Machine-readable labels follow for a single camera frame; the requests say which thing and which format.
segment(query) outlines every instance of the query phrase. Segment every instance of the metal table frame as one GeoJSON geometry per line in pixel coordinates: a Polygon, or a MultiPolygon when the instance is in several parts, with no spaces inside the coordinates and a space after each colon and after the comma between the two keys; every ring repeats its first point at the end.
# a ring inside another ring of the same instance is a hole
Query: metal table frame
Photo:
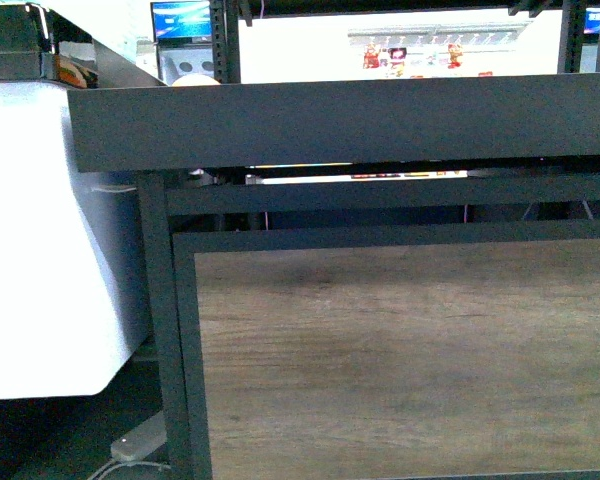
{"type": "MultiPolygon", "coordinates": [[[[600,74],[450,79],[417,85],[332,82],[72,92],[79,168],[137,173],[173,478],[212,478],[195,254],[600,238],[600,218],[240,232],[192,232],[174,222],[184,215],[600,201],[600,173],[192,188],[180,181],[183,171],[245,167],[254,160],[262,165],[288,163],[289,157],[341,161],[352,154],[359,157],[357,163],[373,164],[387,158],[425,161],[433,151],[438,152],[436,160],[462,162],[476,158],[470,152],[478,152],[477,158],[492,158],[494,165],[498,158],[528,159],[547,151],[554,156],[600,155],[600,105],[585,102],[592,91],[600,92],[600,74]],[[383,102],[396,93],[414,108],[397,120],[400,128],[392,130],[394,141],[387,142],[383,102]],[[473,97],[473,115],[465,117],[466,99],[477,93],[482,95],[473,97]],[[567,93],[569,102],[560,103],[567,93]],[[358,103],[334,101],[333,95],[358,103]],[[534,95],[543,101],[494,108],[534,95]],[[440,110],[440,105],[447,108],[440,110]],[[302,107],[310,109],[313,122],[298,130],[307,118],[302,107]],[[285,115],[278,114],[280,109],[285,115]],[[257,121],[249,121],[249,112],[255,112],[257,121]],[[449,117],[468,120],[453,135],[424,132],[418,137],[410,122],[423,112],[429,115],[426,122],[433,124],[449,117]],[[368,138],[355,135],[360,131],[356,122],[371,125],[368,138]],[[487,140],[475,135],[481,127],[487,140]],[[597,136],[583,135],[582,128],[597,136]],[[374,133],[384,135],[382,142],[374,133]],[[522,143],[528,138],[533,141],[522,143]],[[441,146],[448,141],[456,142],[457,148],[441,146]],[[289,143],[294,150],[288,150],[289,143]]],[[[455,478],[600,479],[600,472],[455,478]]]]}

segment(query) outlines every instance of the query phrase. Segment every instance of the floor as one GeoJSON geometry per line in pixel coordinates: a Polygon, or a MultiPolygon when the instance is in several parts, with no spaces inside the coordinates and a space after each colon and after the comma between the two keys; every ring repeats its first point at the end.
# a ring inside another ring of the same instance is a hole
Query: floor
{"type": "MultiPolygon", "coordinates": [[[[216,480],[600,468],[600,241],[205,254],[196,269],[216,480]]],[[[130,362],[13,480],[86,480],[159,408],[157,365],[130,362]]]]}
{"type": "MultiPolygon", "coordinates": [[[[134,359],[101,394],[81,398],[47,441],[31,452],[12,480],[86,480],[110,459],[114,440],[160,408],[157,363],[134,359]]],[[[107,476],[107,480],[165,478],[166,473],[150,467],[120,469],[107,476]]]]}

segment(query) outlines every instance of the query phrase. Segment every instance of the computer screen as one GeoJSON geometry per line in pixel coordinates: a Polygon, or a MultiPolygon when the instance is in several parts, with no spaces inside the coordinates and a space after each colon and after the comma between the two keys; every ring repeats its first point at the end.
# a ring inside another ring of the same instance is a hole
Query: computer screen
{"type": "Polygon", "coordinates": [[[587,35],[600,33],[600,8],[587,8],[587,15],[584,23],[584,33],[587,35]]]}
{"type": "Polygon", "coordinates": [[[211,35],[208,0],[154,2],[151,4],[151,12],[156,40],[211,35]]]}

